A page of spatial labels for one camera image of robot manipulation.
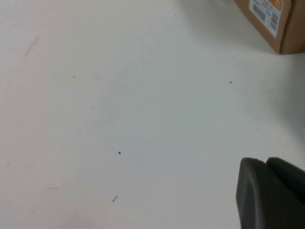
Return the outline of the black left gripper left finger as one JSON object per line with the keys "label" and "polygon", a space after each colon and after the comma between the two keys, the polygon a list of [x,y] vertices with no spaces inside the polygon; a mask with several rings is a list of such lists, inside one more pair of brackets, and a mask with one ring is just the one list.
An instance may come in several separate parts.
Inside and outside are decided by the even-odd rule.
{"label": "black left gripper left finger", "polygon": [[243,158],[240,162],[236,203],[243,229],[291,229],[293,194],[266,163]]}

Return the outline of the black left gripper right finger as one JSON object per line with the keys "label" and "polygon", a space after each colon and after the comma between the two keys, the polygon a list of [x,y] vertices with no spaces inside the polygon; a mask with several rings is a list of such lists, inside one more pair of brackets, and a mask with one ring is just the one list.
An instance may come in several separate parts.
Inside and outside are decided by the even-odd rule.
{"label": "black left gripper right finger", "polygon": [[283,186],[282,219],[283,229],[303,229],[305,227],[305,171],[278,157],[271,157],[266,164]]}

